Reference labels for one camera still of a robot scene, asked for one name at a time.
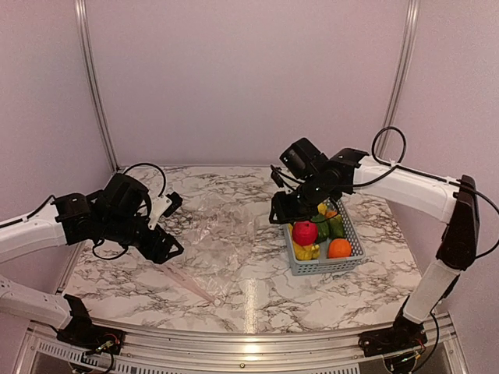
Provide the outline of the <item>red apple toy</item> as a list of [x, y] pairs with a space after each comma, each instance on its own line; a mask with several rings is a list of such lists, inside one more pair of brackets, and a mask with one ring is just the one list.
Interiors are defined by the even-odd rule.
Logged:
[[312, 245], [318, 236], [318, 227], [311, 221], [296, 222], [292, 227], [292, 240], [300, 246]]

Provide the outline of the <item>green bell pepper toy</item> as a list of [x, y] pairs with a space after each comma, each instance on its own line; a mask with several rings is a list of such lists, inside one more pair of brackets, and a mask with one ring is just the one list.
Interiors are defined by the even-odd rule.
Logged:
[[317, 227], [317, 237], [315, 239], [315, 243], [320, 244], [322, 242], [325, 242], [330, 235], [329, 223], [326, 221], [321, 221], [316, 222], [315, 225]]

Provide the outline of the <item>clear zip top bag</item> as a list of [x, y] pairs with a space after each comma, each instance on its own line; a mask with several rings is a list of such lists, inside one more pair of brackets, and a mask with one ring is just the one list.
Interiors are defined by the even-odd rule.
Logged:
[[235, 198], [215, 192], [187, 212], [191, 221], [182, 230], [183, 254], [157, 268], [180, 287], [219, 306], [250, 257], [258, 217]]

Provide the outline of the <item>yellow bell pepper toy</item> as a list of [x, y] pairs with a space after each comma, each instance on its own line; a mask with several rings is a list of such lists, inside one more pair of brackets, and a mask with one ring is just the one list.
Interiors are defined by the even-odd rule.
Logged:
[[323, 215], [323, 216], [327, 216], [328, 212], [330, 211], [330, 208], [329, 206], [326, 204], [326, 203], [320, 203], [318, 206], [317, 206], [317, 210], [319, 212], [319, 214]]

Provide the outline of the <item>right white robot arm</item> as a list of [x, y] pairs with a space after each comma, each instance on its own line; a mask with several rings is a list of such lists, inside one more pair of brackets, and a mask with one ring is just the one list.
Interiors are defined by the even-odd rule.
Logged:
[[[444, 225], [423, 212], [369, 196], [345, 203], [366, 251], [365, 262], [345, 276], [293, 278], [281, 290], [276, 330], [318, 332], [391, 320], [406, 292], [434, 257]], [[441, 306], [465, 346], [498, 335], [498, 254], [478, 260]]]

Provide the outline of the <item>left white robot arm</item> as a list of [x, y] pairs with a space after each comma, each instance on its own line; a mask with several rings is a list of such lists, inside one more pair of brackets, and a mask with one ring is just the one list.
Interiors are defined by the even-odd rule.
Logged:
[[[177, 192], [150, 192], [142, 182], [117, 173], [108, 184], [89, 195], [49, 196], [37, 209], [1, 224], [1, 261], [52, 247], [106, 241], [123, 250], [133, 247], [144, 259], [163, 264], [182, 254], [178, 240], [158, 224], [182, 205]], [[98, 329], [80, 298], [50, 295], [1, 279], [1, 311], [67, 331], [83, 347], [98, 340]]]

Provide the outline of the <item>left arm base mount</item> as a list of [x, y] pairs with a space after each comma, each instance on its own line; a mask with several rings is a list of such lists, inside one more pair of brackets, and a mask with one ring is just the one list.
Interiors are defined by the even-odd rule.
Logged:
[[122, 349], [125, 332], [95, 324], [80, 298], [64, 295], [69, 304], [69, 322], [57, 329], [57, 338], [67, 344], [86, 348], [91, 354], [102, 351], [118, 355]]

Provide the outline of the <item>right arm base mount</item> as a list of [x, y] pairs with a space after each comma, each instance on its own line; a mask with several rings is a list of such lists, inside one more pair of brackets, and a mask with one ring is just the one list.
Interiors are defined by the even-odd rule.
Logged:
[[427, 341], [423, 324], [406, 319], [399, 311], [390, 327], [361, 333], [358, 344], [366, 357], [372, 357], [422, 347]]

